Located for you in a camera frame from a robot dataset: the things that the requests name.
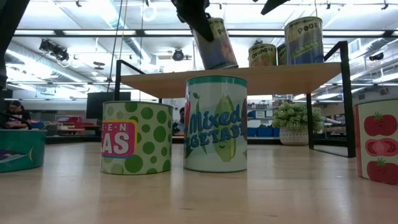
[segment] wooden tabletop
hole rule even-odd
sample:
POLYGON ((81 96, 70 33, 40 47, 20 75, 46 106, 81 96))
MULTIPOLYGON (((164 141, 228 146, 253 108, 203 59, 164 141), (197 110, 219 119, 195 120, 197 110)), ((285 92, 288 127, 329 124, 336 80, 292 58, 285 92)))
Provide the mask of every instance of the wooden tabletop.
POLYGON ((183 98, 188 79, 209 75, 234 76, 247 80, 248 95, 301 94, 311 93, 340 72, 340 63, 332 62, 127 75, 121 81, 158 98, 183 98))

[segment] white flower pot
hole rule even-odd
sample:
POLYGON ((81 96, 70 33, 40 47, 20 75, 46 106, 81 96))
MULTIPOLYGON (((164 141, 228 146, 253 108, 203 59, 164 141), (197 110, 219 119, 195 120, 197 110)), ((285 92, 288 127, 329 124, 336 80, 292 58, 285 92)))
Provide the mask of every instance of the white flower pot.
POLYGON ((282 144, 287 146, 305 146, 308 144, 307 128, 301 131, 291 131, 281 128, 279 138, 282 144))

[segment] tin can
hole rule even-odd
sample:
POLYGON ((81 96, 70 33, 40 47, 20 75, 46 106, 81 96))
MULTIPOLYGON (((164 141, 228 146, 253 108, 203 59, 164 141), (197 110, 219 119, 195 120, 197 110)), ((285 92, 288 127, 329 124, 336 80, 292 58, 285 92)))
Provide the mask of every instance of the tin can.
POLYGON ((273 44, 257 44, 249 49, 249 66, 260 67, 276 64, 276 46, 273 44))
POLYGON ((0 129, 0 173, 42 166, 46 132, 0 129))
POLYGON ((228 33, 221 18, 209 19, 210 29, 214 40, 208 42, 197 31, 192 29, 192 34, 197 42, 200 57, 206 70, 221 68, 237 68, 228 33))
POLYGON ((170 170, 171 106, 140 101, 103 105, 102 172, 134 175, 170 170))
POLYGON ((246 80, 227 76, 187 80, 184 168, 236 172, 247 167, 246 80))
POLYGON ((303 17, 285 27, 287 63, 323 62, 322 20, 318 17, 303 17))
POLYGON ((398 98, 367 101, 353 109, 358 175, 398 185, 398 98))
POLYGON ((278 51, 278 65, 286 65, 286 47, 285 44, 279 45, 278 51))

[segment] potted plant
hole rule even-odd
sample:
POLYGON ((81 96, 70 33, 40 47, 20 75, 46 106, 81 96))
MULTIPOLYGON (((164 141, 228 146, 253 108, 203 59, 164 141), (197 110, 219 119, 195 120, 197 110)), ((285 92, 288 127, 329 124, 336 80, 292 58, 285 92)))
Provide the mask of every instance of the potted plant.
MULTIPOLYGON (((312 108, 314 131, 320 131, 322 114, 320 108, 312 108)), ((305 103, 284 103, 274 111, 272 126, 280 128, 280 141, 291 146, 308 144, 307 106, 305 103)))

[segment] green plant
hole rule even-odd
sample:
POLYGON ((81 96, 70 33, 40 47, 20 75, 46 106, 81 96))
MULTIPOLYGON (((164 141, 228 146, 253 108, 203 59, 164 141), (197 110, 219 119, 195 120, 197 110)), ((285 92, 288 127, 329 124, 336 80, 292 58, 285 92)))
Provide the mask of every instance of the green plant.
MULTIPOLYGON (((313 129, 320 131, 322 126, 321 109, 312 108, 313 129)), ((291 131, 302 131, 307 128, 307 106, 305 103, 284 103, 274 111, 274 122, 272 126, 275 128, 287 128, 291 131)))

